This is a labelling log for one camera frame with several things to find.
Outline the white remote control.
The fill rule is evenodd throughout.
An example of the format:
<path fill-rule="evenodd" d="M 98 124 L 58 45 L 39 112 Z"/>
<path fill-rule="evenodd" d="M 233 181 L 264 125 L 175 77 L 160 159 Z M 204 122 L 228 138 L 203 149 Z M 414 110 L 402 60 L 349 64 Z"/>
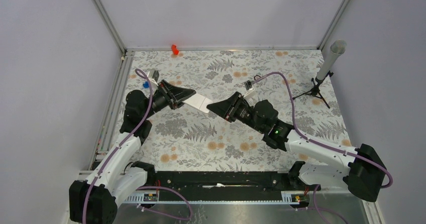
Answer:
<path fill-rule="evenodd" d="M 213 103 L 213 101 L 199 93 L 196 93 L 188 99 L 184 100 L 183 103 L 202 113 L 207 114 L 209 113 L 207 105 Z"/>

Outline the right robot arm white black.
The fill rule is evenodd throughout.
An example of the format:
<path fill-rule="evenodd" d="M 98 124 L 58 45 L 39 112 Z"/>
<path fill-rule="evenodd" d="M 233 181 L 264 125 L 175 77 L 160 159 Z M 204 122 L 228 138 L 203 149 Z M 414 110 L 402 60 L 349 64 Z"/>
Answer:
<path fill-rule="evenodd" d="M 364 201 L 377 200 L 387 169 L 373 147 L 362 144 L 355 148 L 322 141 L 281 121 L 269 101 L 250 106 L 239 92 L 208 104 L 207 109 L 230 123 L 239 120 L 258 131 L 273 149 L 302 153 L 323 163 L 322 166 L 303 161 L 294 163 L 288 176 L 293 189 L 324 185 L 347 189 Z"/>

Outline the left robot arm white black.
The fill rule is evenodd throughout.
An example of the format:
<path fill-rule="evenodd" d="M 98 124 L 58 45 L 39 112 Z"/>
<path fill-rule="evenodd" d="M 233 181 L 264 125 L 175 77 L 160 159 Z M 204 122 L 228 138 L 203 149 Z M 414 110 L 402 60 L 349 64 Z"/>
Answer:
<path fill-rule="evenodd" d="M 139 187 L 155 185 L 154 166 L 142 162 L 123 174 L 126 164 L 147 139 L 152 124 L 149 117 L 169 107 L 177 109 L 196 94 L 193 89 L 174 86 L 162 80 L 146 97 L 141 90 L 126 96 L 123 123 L 117 143 L 96 169 L 69 188 L 70 220 L 78 223 L 113 223 L 119 206 Z"/>

